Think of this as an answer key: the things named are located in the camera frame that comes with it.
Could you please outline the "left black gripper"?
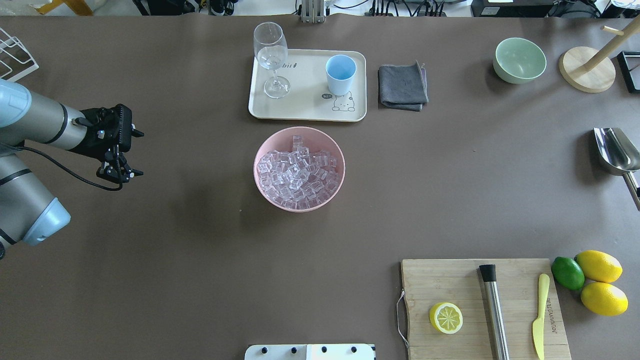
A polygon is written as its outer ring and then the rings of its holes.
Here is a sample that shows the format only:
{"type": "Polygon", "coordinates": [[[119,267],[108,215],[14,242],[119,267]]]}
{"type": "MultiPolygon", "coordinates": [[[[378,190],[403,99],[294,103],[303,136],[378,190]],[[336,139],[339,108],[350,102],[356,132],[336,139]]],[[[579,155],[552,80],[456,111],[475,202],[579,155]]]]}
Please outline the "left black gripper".
{"type": "Polygon", "coordinates": [[[89,108],[80,112],[82,117],[76,118],[74,123],[87,130],[83,140],[74,148],[74,153],[102,162],[96,176],[111,183],[128,183],[135,177],[143,176],[144,172],[131,168],[125,157],[115,159],[131,149],[132,138],[145,135],[133,125],[131,109],[117,104],[111,108],[89,108]]]}

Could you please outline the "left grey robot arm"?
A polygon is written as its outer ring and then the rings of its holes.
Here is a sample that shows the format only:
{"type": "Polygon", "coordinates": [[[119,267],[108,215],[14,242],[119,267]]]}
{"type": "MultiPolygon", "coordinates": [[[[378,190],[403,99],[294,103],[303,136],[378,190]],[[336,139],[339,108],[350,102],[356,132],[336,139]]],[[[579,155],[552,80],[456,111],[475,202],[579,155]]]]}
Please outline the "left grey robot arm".
{"type": "Polygon", "coordinates": [[[96,175],[116,185],[142,176],[128,164],[125,153],[135,128],[131,110],[123,104],[78,111],[25,86],[0,82],[0,239],[1,254],[16,243],[36,246],[70,223],[71,216],[32,170],[18,157],[21,151],[43,156],[25,141],[96,159],[96,175]]]}

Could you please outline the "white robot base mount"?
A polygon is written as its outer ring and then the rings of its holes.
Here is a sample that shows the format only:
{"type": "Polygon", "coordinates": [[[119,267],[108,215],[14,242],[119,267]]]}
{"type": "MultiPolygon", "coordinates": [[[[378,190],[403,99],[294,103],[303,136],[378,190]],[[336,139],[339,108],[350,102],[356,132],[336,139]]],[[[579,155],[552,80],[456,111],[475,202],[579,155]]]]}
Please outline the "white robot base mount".
{"type": "Polygon", "coordinates": [[[247,348],[245,360],[375,360],[373,344],[254,344],[247,348]]]}

